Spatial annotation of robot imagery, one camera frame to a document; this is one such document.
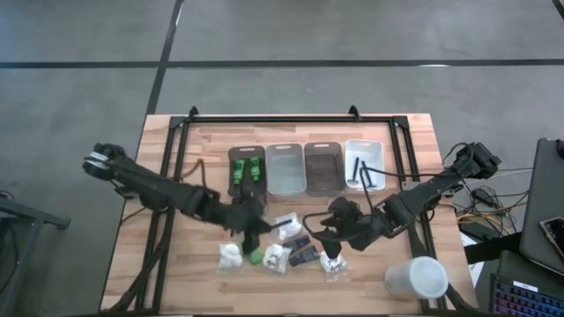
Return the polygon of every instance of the wooden tabletop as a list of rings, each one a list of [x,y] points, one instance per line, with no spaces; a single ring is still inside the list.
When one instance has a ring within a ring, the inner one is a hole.
[[[145,123],[137,162],[158,173],[167,136],[169,115],[149,115]],[[412,141],[419,171],[440,172],[441,154],[429,114],[408,114]],[[205,162],[207,185],[221,193],[222,202],[229,203],[227,195],[229,159],[227,151],[234,146],[299,143],[339,142],[345,149],[348,139],[376,140],[384,144],[386,171],[395,172],[395,161],[390,141],[389,126],[383,123],[206,123],[190,124],[184,172],[198,159]],[[409,171],[403,136],[399,132],[404,166]],[[178,138],[169,175],[172,175]],[[200,172],[185,178],[185,182],[200,184]],[[378,202],[399,190],[396,177],[386,177],[386,188],[373,193]],[[366,199],[352,190],[345,197],[360,204],[366,213]],[[265,219],[295,211],[298,215],[326,211],[334,198],[302,195],[292,199],[269,197]],[[138,202],[126,204],[123,216],[138,210]],[[321,229],[317,219],[311,218],[312,229]],[[150,212],[132,217],[121,227],[108,283],[101,307],[112,306],[128,288],[141,268]],[[447,270],[449,281],[463,298],[476,306],[470,272],[455,215],[448,208],[437,208],[431,227],[439,262]],[[274,233],[261,238],[261,248],[276,241]],[[417,313],[419,302],[392,298],[384,289],[383,276],[392,265],[410,260],[411,249],[404,232],[388,240],[377,240],[364,252],[352,250],[343,244],[342,255],[350,269],[335,282],[328,282],[319,262],[310,262],[291,268],[284,276],[275,275],[263,266],[244,263],[234,272],[218,269],[219,244],[229,241],[228,232],[215,225],[198,223],[180,214],[174,219],[173,238],[168,256],[161,313],[262,313],[262,314],[334,314],[334,313]],[[323,250],[313,240],[318,250]],[[148,300],[152,298],[149,287]]]

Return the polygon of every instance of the concrete floor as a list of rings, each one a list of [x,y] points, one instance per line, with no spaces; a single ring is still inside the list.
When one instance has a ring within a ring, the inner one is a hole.
[[[173,6],[0,0],[0,62],[158,61]],[[170,57],[529,58],[564,58],[564,21],[550,0],[187,0]],[[81,160],[96,142],[135,153],[155,74],[0,69],[0,189],[72,217],[68,232],[42,234],[19,315],[97,310],[122,200],[86,176]],[[564,137],[563,82],[564,67],[550,66],[168,70],[156,112],[343,113],[352,104],[364,113],[425,112],[442,153],[482,141],[515,168],[532,166],[538,138]],[[529,178],[486,184],[515,193]],[[523,209],[515,215],[521,222]]]

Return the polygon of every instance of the green object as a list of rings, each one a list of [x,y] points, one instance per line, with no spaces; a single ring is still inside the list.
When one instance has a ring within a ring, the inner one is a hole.
[[[261,158],[250,158],[250,177],[253,179],[253,182],[261,180]]]
[[[236,159],[233,163],[233,184],[239,185],[243,180],[243,173],[245,172],[245,160]]]
[[[264,254],[260,250],[255,250],[249,255],[249,261],[253,265],[260,264],[263,261]]]

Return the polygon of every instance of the white cup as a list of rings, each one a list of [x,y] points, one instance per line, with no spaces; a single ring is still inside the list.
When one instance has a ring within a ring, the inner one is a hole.
[[[433,258],[420,256],[386,270],[386,290],[402,299],[437,299],[449,287],[447,271]]]

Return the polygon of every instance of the white sticker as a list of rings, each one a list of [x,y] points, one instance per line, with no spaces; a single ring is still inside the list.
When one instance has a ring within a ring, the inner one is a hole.
[[[521,288],[524,288],[525,290],[538,292],[538,288],[536,288],[535,286],[530,286],[530,285],[525,284],[525,283],[513,281],[513,285],[514,285],[514,286],[519,286],[519,287],[521,287]]]

